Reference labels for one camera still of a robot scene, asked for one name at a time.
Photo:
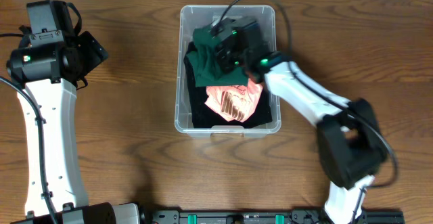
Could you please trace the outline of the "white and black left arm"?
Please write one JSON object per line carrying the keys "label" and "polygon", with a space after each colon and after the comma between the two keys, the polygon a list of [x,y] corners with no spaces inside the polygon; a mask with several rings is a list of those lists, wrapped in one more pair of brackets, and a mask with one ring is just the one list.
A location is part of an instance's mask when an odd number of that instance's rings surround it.
{"label": "white and black left arm", "polygon": [[80,22],[76,8],[46,0],[27,6],[30,24],[7,61],[6,83],[23,111],[28,152],[25,223],[141,224],[136,203],[91,205],[78,165],[74,109],[77,91],[108,52]]}

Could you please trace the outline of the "dark green garment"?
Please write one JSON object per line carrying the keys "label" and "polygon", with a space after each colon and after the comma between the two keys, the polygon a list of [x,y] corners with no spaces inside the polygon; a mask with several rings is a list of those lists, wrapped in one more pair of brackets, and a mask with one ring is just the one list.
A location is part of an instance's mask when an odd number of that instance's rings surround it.
{"label": "dark green garment", "polygon": [[247,85],[248,77],[240,67],[224,73],[217,62],[217,38],[211,33],[212,25],[208,24],[193,31],[192,42],[189,43],[185,58],[193,69],[196,87]]}

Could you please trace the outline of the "black sparkly knit garment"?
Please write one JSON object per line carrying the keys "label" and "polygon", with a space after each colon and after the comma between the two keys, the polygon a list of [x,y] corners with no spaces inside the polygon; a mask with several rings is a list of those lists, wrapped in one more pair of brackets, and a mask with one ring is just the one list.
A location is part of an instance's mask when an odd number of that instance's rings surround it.
{"label": "black sparkly knit garment", "polygon": [[215,125],[233,125],[235,123],[249,129],[262,125],[271,121],[270,106],[267,102],[269,93],[263,89],[260,100],[256,107],[254,114],[247,119],[245,122],[239,122],[232,120],[227,122],[224,118],[213,112],[206,104],[208,96],[206,94],[207,87],[196,87],[195,78],[193,76],[193,69],[187,58],[183,58],[187,73],[187,88],[189,91],[189,100],[191,103],[191,109],[193,113],[193,126],[195,128],[205,128]]}

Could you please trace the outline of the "pink printed t-shirt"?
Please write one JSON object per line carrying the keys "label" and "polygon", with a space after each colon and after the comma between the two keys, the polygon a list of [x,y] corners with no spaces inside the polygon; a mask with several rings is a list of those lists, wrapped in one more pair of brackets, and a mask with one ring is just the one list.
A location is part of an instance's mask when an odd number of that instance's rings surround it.
{"label": "pink printed t-shirt", "polygon": [[205,104],[227,122],[245,122],[255,112],[263,86],[251,79],[247,85],[209,86]]}

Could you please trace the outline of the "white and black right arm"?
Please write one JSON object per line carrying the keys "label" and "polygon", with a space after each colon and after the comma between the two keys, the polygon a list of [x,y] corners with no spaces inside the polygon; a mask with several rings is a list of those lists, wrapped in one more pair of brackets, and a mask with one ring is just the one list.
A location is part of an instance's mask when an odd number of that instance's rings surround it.
{"label": "white and black right arm", "polygon": [[288,55],[271,50],[253,17],[213,22],[210,34],[223,71],[243,68],[316,128],[319,159],[330,180],[325,214],[332,223],[354,223],[361,216],[365,192],[388,155],[369,103],[328,91]]}

